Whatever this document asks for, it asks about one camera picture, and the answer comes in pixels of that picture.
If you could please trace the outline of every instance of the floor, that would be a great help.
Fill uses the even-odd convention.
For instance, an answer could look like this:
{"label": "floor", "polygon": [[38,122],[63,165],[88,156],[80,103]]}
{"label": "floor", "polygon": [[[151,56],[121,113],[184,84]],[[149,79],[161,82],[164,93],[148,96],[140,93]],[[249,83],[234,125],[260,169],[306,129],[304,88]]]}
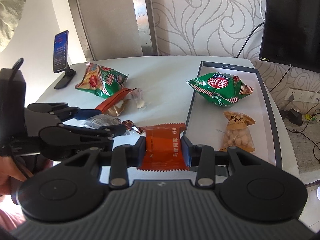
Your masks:
{"label": "floor", "polygon": [[[284,120],[284,124],[289,130],[296,129],[297,131],[302,131],[306,126],[306,123],[304,123],[299,127],[290,123],[287,119]],[[310,122],[303,133],[314,142],[320,142],[320,123]],[[291,132],[288,132],[288,134],[296,156],[300,179],[305,184],[320,179],[320,163],[313,155],[314,144],[302,134]],[[315,149],[315,155],[320,159],[320,151],[317,148]],[[314,232],[320,231],[320,200],[316,194],[319,186],[307,188],[308,200],[300,216],[300,221]]]}

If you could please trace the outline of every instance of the television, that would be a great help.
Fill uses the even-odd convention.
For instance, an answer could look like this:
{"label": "television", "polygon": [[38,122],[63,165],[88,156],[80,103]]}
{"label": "television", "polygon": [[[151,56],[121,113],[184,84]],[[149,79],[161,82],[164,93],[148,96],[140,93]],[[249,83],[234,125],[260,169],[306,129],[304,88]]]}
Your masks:
{"label": "television", "polygon": [[320,0],[267,0],[259,59],[320,73]]}

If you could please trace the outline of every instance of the wall outlet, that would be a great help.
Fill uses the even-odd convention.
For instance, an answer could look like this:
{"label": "wall outlet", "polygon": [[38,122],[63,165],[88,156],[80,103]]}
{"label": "wall outlet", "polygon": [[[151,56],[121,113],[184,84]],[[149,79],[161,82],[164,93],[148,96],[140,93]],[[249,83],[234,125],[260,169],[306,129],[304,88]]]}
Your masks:
{"label": "wall outlet", "polygon": [[316,98],[320,99],[320,93],[315,93],[315,91],[312,92],[308,90],[289,88],[284,100],[289,100],[289,96],[294,95],[293,101],[317,104],[318,100]]}

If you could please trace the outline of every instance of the white tray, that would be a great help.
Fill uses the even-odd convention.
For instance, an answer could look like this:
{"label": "white tray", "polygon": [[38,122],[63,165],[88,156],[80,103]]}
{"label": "white tray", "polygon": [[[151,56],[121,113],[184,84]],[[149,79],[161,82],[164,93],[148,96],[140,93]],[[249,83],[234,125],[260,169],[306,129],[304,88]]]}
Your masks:
{"label": "white tray", "polygon": [[194,91],[184,135],[194,145],[205,144],[219,150],[228,124],[223,111],[246,114],[256,121],[254,125],[248,126],[255,146],[252,154],[282,169],[276,122],[258,70],[236,65],[201,62],[198,77],[212,72],[238,76],[246,85],[253,87],[253,93],[226,108],[208,102]]}

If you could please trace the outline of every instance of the ribbed gray surface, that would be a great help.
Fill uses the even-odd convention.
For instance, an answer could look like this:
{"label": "ribbed gray surface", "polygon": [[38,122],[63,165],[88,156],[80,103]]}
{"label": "ribbed gray surface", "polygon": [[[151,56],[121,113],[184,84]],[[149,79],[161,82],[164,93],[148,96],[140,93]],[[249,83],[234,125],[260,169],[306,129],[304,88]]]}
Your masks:
{"label": "ribbed gray surface", "polygon": [[235,217],[213,192],[188,180],[161,182],[135,181],[113,191],[85,218],[57,225],[27,221],[13,235],[19,240],[307,240],[313,235],[298,220],[260,225]]}

